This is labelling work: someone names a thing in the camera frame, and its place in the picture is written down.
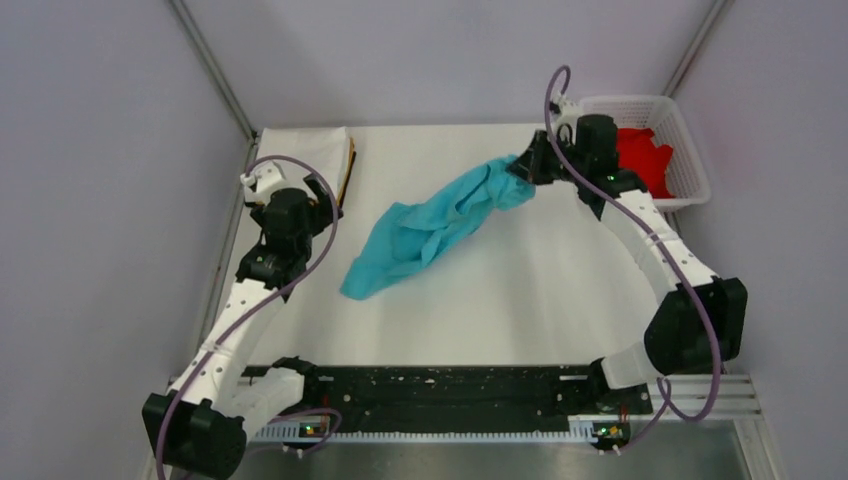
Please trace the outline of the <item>teal t shirt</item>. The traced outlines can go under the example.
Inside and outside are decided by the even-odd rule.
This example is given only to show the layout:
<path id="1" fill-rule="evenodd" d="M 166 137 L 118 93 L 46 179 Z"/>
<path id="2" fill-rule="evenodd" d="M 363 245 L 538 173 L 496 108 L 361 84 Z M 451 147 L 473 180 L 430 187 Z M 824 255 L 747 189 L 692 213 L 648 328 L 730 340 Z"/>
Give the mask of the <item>teal t shirt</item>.
<path id="1" fill-rule="evenodd" d="M 494 211 L 533 199 L 536 186 L 508 171 L 516 159 L 509 155 L 476 166 L 422 203 L 392 204 L 353 260 L 340 293 L 366 300 L 427 269 L 473 235 Z"/>

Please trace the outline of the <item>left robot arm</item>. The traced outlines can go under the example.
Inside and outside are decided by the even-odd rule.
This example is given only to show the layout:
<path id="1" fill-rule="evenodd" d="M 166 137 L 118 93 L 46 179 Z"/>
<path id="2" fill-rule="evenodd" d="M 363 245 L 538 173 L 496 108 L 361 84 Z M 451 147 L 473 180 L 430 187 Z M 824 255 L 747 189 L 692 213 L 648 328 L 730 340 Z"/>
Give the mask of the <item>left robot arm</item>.
<path id="1" fill-rule="evenodd" d="M 251 211 L 259 241 L 240 261 L 225 307 L 186 370 L 142 408 L 159 479 L 173 469 L 227 479 L 249 441 L 277 413 L 288 407 L 308 413 L 319 404 L 318 383 L 285 367 L 237 390 L 271 320 L 328 254 L 323 249 L 314 256 L 313 239 L 338 230 L 341 213 L 330 185 L 319 174 L 304 182 L 306 190 L 284 182 L 264 187 L 254 178 L 248 189 L 264 196 Z"/>

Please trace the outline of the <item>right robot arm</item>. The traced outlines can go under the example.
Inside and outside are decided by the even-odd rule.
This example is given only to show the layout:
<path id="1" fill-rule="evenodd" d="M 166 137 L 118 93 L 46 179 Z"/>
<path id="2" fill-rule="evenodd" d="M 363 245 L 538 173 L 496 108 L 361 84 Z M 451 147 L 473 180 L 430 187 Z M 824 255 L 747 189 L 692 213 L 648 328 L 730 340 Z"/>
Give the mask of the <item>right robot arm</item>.
<path id="1" fill-rule="evenodd" d="M 708 371 L 715 396 L 725 361 L 735 358 L 748 300 L 737 278 L 722 278 L 670 227 L 637 173 L 619 164 L 618 129 L 608 115 L 587 114 L 565 127 L 535 131 L 508 171 L 533 185 L 570 182 L 647 279 L 658 307 L 642 337 L 590 365 L 586 397 L 612 412 L 627 388 L 674 374 Z"/>

